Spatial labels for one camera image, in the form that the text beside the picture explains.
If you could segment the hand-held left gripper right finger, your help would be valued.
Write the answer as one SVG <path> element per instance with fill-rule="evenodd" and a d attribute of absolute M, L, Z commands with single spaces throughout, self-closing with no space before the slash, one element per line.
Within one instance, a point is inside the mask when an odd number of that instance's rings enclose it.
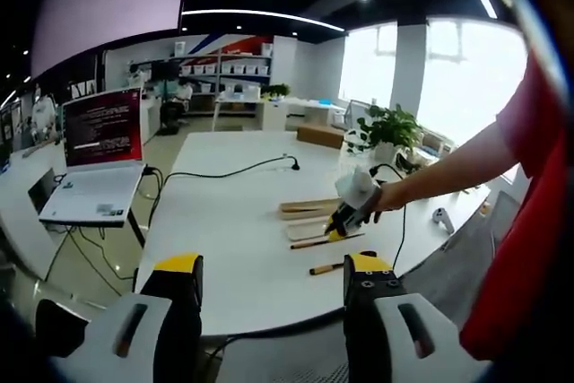
<path fill-rule="evenodd" d="M 454 323 L 370 251 L 344 257 L 344 335 L 351 382 L 475 382 L 487 369 Z"/>

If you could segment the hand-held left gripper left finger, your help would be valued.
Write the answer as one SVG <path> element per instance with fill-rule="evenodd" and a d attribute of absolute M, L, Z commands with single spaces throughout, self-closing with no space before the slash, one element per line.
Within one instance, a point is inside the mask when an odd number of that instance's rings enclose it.
<path fill-rule="evenodd" d="M 154 266 L 87 324 L 82 342 L 54 363 L 67 382 L 193 382 L 202 319 L 204 258 L 188 253 Z"/>

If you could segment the person's right hand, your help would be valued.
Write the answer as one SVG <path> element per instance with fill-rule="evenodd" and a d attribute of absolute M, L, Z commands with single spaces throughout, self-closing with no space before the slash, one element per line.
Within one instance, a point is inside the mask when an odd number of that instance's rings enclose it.
<path fill-rule="evenodd" d="M 371 206 L 370 214 L 365 219 L 366 223 L 378 223 L 383 212 L 398 210 L 408 203 L 408 195 L 402 180 L 383 182 L 380 184 L 380 190 L 378 201 Z"/>

